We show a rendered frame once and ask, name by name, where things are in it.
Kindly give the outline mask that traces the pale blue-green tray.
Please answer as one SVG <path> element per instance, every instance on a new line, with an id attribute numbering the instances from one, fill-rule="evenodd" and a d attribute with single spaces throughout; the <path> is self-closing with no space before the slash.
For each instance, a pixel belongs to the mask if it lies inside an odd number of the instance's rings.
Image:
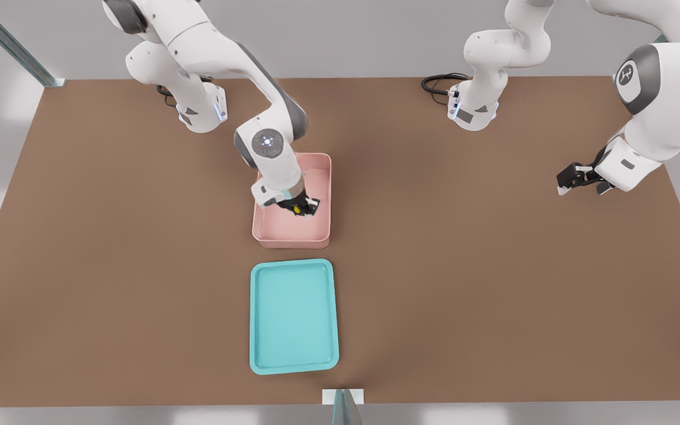
<path id="1" fill-rule="evenodd" d="M 257 375 L 323 371 L 340 357 L 333 266 L 274 261 L 250 275 L 249 366 Z"/>

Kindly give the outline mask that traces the pink plastic box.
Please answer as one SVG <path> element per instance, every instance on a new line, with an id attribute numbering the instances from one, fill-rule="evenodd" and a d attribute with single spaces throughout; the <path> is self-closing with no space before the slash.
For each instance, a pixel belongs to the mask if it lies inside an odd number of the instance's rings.
<path id="1" fill-rule="evenodd" d="M 306 190 L 319 199 L 313 216 L 295 216 L 277 205 L 254 206 L 253 237 L 266 249 L 324 249 L 329 245 L 332 211 L 332 161 L 325 153 L 297 153 Z"/>

